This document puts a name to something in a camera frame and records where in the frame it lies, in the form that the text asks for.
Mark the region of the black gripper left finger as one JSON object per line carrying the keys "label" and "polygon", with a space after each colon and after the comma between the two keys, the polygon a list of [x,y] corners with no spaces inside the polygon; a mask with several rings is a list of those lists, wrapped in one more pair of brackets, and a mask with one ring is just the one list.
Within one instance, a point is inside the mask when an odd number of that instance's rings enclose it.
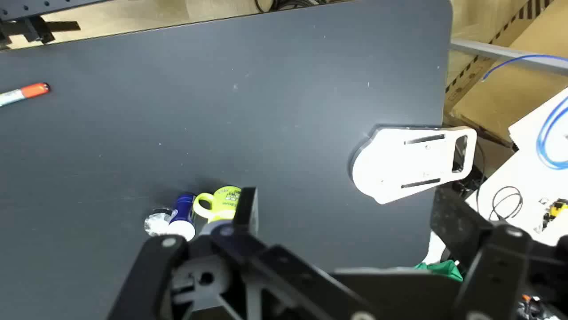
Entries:
{"label": "black gripper left finger", "polygon": [[232,320],[374,320],[360,296],[255,230],[257,191],[245,187],[234,217],[195,240],[145,240],[108,320],[192,320],[215,308]]}

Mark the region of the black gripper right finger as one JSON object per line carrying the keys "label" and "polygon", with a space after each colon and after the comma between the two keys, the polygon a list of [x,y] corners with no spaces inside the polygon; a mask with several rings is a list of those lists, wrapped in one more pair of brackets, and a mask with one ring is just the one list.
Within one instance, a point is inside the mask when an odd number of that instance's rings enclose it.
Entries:
{"label": "black gripper right finger", "polygon": [[435,191],[429,226],[465,271],[452,312],[458,320],[518,320],[523,296],[568,319],[566,237],[547,246],[513,224],[490,223],[451,187]]}

